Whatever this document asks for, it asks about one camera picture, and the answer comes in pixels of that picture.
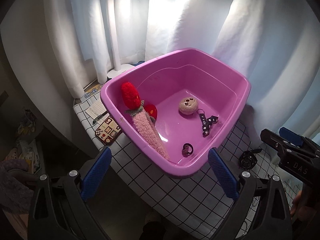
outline red plush strawberry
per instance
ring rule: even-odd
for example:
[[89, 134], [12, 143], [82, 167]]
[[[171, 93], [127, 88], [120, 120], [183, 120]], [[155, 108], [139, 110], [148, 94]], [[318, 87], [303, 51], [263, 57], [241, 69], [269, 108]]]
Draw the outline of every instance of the red plush strawberry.
[[154, 105], [146, 105], [143, 108], [150, 116], [152, 116], [155, 120], [157, 120], [158, 111], [156, 109], [156, 106], [154, 106]]
[[141, 106], [141, 99], [137, 89], [130, 82], [121, 85], [121, 93], [124, 104], [130, 109], [134, 110]]

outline blue textured pad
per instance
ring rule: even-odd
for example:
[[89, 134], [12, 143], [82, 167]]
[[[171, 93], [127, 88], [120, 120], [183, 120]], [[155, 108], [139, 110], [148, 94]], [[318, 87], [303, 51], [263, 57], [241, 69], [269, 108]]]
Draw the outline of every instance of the blue textured pad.
[[300, 135], [295, 134], [287, 128], [281, 127], [279, 130], [279, 135], [288, 142], [293, 143], [295, 146], [302, 146], [303, 144]]
[[111, 150], [106, 148], [84, 179], [82, 179], [82, 190], [80, 195], [83, 201], [87, 201], [88, 198], [93, 197], [96, 193], [103, 176], [106, 174], [109, 168], [111, 158]]
[[214, 149], [210, 149], [208, 161], [226, 196], [236, 201], [239, 197], [238, 182]]

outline silver screw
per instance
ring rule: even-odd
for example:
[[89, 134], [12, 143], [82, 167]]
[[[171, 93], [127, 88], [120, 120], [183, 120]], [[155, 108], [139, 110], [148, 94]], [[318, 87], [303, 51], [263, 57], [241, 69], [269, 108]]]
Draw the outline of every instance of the silver screw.
[[275, 181], [279, 181], [279, 180], [280, 180], [279, 176], [277, 176], [277, 175], [274, 175], [274, 176], [272, 177], [272, 179], [275, 180]]
[[250, 177], [250, 173], [247, 171], [243, 171], [242, 176], [244, 176], [245, 178], [248, 178], [248, 177]]
[[42, 174], [42, 175], [40, 176], [40, 180], [45, 180], [45, 179], [47, 179], [47, 175], [46, 175], [46, 174]]
[[73, 171], [69, 172], [69, 176], [70, 177], [74, 177], [74, 176], [77, 176], [77, 175], [78, 175], [78, 171], [73, 170]]

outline white lamp base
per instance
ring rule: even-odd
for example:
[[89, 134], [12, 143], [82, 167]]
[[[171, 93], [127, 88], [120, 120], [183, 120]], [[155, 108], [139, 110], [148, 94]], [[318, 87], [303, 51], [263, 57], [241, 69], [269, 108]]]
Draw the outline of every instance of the white lamp base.
[[116, 76], [120, 75], [121, 73], [133, 68], [134, 66], [130, 64], [121, 64], [121, 69], [119, 71], [116, 71], [115, 69], [112, 69], [108, 72], [107, 77], [108, 79], [115, 78]]

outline white and black grid tablecloth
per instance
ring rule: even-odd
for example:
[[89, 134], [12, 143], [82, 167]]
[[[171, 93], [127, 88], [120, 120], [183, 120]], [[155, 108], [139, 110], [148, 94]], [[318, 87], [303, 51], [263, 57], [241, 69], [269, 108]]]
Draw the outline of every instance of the white and black grid tablecloth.
[[[79, 120], [88, 135], [100, 150], [104, 147], [95, 137], [99, 124], [92, 126], [93, 119], [84, 111], [99, 99], [96, 93], [83, 103], [74, 106]], [[238, 157], [251, 149], [245, 126], [238, 121], [219, 147], [220, 154], [238, 165]], [[212, 169], [206, 163], [196, 174], [187, 179], [171, 179], [152, 164], [124, 134], [120, 134], [109, 148], [112, 151], [111, 167], [120, 178], [147, 204], [168, 220], [198, 239], [209, 239], [228, 213], [233, 201], [227, 198], [217, 182]], [[278, 173], [270, 162], [266, 145], [256, 155], [257, 165], [250, 171], [254, 176], [268, 178]], [[302, 184], [283, 182], [289, 205]], [[257, 208], [258, 199], [252, 201], [246, 223], [238, 236], [248, 230]]]

